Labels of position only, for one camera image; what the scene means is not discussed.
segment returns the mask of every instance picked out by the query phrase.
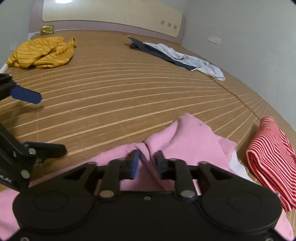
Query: wall switch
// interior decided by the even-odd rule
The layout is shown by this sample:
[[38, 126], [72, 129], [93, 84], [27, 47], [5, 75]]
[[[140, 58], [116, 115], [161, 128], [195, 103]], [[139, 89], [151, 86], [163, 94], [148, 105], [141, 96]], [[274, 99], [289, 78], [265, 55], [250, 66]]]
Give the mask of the wall switch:
[[10, 51], [15, 51], [17, 49], [17, 43], [14, 42], [14, 43], [11, 43], [10, 45]]
[[210, 35], [209, 38], [208, 38], [208, 41], [211, 42], [211, 43], [214, 43], [216, 45], [220, 45], [221, 43], [221, 38], [218, 38], [214, 35]]

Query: light switch panel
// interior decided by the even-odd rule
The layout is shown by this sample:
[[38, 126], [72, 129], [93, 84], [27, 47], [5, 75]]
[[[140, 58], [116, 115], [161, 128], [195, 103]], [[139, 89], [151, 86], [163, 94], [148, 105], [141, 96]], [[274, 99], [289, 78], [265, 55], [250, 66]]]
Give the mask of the light switch panel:
[[216, 36], [214, 36], [214, 35], [210, 35], [209, 36], [209, 38], [208, 38], [208, 41], [209, 42], [211, 42], [211, 43], [214, 43], [214, 44], [216, 44], [216, 45], [220, 45], [220, 43], [221, 43], [221, 38], [218, 38], [218, 37], [216, 37]]

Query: yellow cloth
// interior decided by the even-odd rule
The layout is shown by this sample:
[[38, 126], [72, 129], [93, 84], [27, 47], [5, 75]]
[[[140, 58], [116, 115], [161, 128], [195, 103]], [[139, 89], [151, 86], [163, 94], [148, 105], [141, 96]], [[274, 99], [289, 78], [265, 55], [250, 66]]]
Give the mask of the yellow cloth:
[[38, 69], [54, 68], [69, 63], [76, 47], [75, 38], [67, 43], [62, 37], [33, 39], [23, 42], [10, 56], [6, 64], [27, 69], [34, 65]]

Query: power socket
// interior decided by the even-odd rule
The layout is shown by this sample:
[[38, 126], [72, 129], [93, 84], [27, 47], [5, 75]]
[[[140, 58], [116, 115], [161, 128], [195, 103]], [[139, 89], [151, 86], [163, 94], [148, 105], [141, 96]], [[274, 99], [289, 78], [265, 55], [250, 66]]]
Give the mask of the power socket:
[[10, 51], [15, 51], [17, 49], [17, 42], [11, 43]]

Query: brown mat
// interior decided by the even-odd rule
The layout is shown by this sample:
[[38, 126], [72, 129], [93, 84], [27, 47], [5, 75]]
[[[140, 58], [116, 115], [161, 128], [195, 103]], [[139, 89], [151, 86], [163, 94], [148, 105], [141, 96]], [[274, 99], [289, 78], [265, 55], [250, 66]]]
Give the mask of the brown mat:
[[[23, 87], [42, 93], [41, 104], [12, 98], [0, 102], [0, 121], [19, 141], [56, 142], [68, 149], [65, 157], [36, 165], [34, 178], [115, 146], [141, 142], [186, 112], [204, 121], [216, 134], [235, 141], [245, 166], [245, 151], [257, 131], [259, 117], [274, 116], [279, 126], [289, 131], [290, 141], [296, 143], [296, 134], [285, 120], [228, 73], [226, 81], [218, 81], [132, 50], [126, 33], [72, 30], [53, 35], [76, 38], [77, 48], [68, 65], [8, 69]], [[130, 35], [195, 55], [172, 42]], [[295, 212], [287, 216], [294, 227]]]

